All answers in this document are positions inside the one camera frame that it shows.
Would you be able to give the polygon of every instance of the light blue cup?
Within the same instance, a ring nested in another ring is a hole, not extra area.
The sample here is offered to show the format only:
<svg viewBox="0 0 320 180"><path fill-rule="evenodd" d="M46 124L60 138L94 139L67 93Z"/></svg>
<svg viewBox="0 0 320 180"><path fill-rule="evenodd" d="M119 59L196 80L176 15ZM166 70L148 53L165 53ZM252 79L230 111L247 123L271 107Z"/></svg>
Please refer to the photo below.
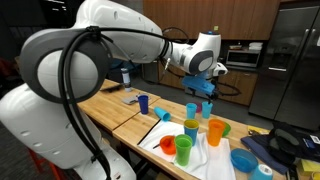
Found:
<svg viewBox="0 0 320 180"><path fill-rule="evenodd" d="M160 107L155 107L154 113L156 113L156 115L163 121L169 121L171 118L170 113Z"/></svg>
<svg viewBox="0 0 320 180"><path fill-rule="evenodd" d="M208 119L211 114L213 104L208 102L202 102L202 117Z"/></svg>
<svg viewBox="0 0 320 180"><path fill-rule="evenodd" d="M249 177L249 180L272 180L272 178L273 174L271 168L267 165L260 164L255 168Z"/></svg>
<svg viewBox="0 0 320 180"><path fill-rule="evenodd" d="M187 108L187 119L195 119L196 117L196 111L197 111L197 105L194 103L188 103L186 105Z"/></svg>

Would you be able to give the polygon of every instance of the refrigerator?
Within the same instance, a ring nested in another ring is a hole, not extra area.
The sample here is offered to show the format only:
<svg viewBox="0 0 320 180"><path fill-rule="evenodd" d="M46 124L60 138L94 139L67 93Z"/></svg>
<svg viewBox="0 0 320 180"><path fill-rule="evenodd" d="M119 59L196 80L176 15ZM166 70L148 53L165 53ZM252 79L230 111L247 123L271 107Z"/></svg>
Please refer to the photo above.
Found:
<svg viewBox="0 0 320 180"><path fill-rule="evenodd" d="M319 7L280 7L250 113L303 129L320 129Z"/></svg>

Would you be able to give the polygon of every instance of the wooden cabinet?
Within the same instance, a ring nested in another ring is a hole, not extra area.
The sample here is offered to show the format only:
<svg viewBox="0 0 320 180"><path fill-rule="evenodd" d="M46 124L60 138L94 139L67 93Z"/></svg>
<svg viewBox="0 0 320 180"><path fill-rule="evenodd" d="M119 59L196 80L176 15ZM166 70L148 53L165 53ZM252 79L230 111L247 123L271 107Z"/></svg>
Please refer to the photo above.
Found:
<svg viewBox="0 0 320 180"><path fill-rule="evenodd" d="M159 78L162 76L162 72L164 70L161 62L158 63L158 72L159 72ZM169 66L168 69L172 71L173 73L179 75L179 76L185 76L185 72L182 71L181 69L174 67L174 66ZM170 72L166 72L166 74L163 76L162 80L160 81L161 84L170 86L170 87L175 87L179 89L184 89L184 86L182 86L182 79L171 74Z"/></svg>
<svg viewBox="0 0 320 180"><path fill-rule="evenodd" d="M280 0L143 0L144 15L161 29L177 27L190 39L215 30L222 39L268 40ZM182 33L168 37L185 39Z"/></svg>
<svg viewBox="0 0 320 180"><path fill-rule="evenodd" d="M212 10L212 27L217 26L215 30L221 34L222 39L229 39L229 30L233 14L234 0L214 0Z"/></svg>
<svg viewBox="0 0 320 180"><path fill-rule="evenodd" d="M255 1L256 0L234 0L228 39L247 39Z"/></svg>
<svg viewBox="0 0 320 180"><path fill-rule="evenodd" d="M214 0L213 27L222 39L268 40L279 0Z"/></svg>
<svg viewBox="0 0 320 180"><path fill-rule="evenodd" d="M279 4L279 0L256 0L247 39L269 39Z"/></svg>
<svg viewBox="0 0 320 180"><path fill-rule="evenodd" d="M144 0L144 15L161 29L177 27L190 39L197 39L199 32L212 30L213 0ZM182 33L169 34L169 38L181 39Z"/></svg>
<svg viewBox="0 0 320 180"><path fill-rule="evenodd" d="M258 75L252 72L229 71L227 75L219 77L219 83L235 86L241 94L238 96L219 96L219 99L249 106L257 77ZM235 93L234 90L222 85L218 85L218 88L223 93Z"/></svg>

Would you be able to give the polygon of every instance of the wooden countertop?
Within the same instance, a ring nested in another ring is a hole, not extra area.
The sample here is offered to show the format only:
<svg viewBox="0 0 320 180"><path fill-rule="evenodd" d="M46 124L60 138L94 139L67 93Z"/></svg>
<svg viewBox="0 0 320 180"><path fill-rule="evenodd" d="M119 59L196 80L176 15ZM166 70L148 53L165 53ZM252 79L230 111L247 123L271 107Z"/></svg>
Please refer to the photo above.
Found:
<svg viewBox="0 0 320 180"><path fill-rule="evenodd" d="M118 84L114 81L105 80L101 89ZM127 105L121 101L122 98L135 96L139 93L149 95L149 105L160 99L159 96L135 88L132 88L131 92L126 92L124 88L120 88L120 90L112 92L99 91L93 97L78 105L94 122L102 125L108 131L113 131L140 112L139 103Z"/></svg>
<svg viewBox="0 0 320 180"><path fill-rule="evenodd" d="M186 109L184 105L180 105L174 102L170 102L164 99L159 99L155 103L149 106L149 114L142 115L141 113L135 115L130 120L125 122L123 125L118 127L113 131L113 136L119 139L121 142L126 144L128 147L132 148L137 153L143 155L149 161L159 166L161 169L165 170L173 177L177 179L196 179L195 177L185 173L178 167L173 164L163 160L162 158L152 154L149 151L146 151L140 147L138 147L139 141L148 133L148 131L157 123L158 117L153 112L154 107L161 107L167 110L171 114L171 121L182 124L185 120ZM217 118L223 120L230 124L231 131L226 138L229 139L230 149L234 148L243 148L246 149L245 146L240 142L240 138L247 136L247 125L238 123L235 121L231 121L226 118L218 117L215 115L211 115L210 118ZM207 128L207 119L202 119L201 114L197 114L196 119L200 122L199 132L206 132ZM273 179L286 179L285 176L279 174L276 171L274 172ZM247 180L248 174L242 173L235 169L236 179L238 180Z"/></svg>

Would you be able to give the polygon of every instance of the white cloth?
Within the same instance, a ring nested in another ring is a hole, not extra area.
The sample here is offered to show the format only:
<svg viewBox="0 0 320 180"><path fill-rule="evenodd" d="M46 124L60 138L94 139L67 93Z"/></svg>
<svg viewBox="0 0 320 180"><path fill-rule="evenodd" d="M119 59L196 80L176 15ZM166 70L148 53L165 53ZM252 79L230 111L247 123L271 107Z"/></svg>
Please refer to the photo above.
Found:
<svg viewBox="0 0 320 180"><path fill-rule="evenodd" d="M235 180L235 173L230 161L229 140L222 138L219 146L212 147L207 143L206 133L197 135L195 146L191 148L187 166L179 166L174 162L174 155L163 153L161 147L153 149L160 139L166 135L184 134L183 126L173 122L159 122L145 137L139 146L153 154L173 162L175 166L199 179Z"/></svg>

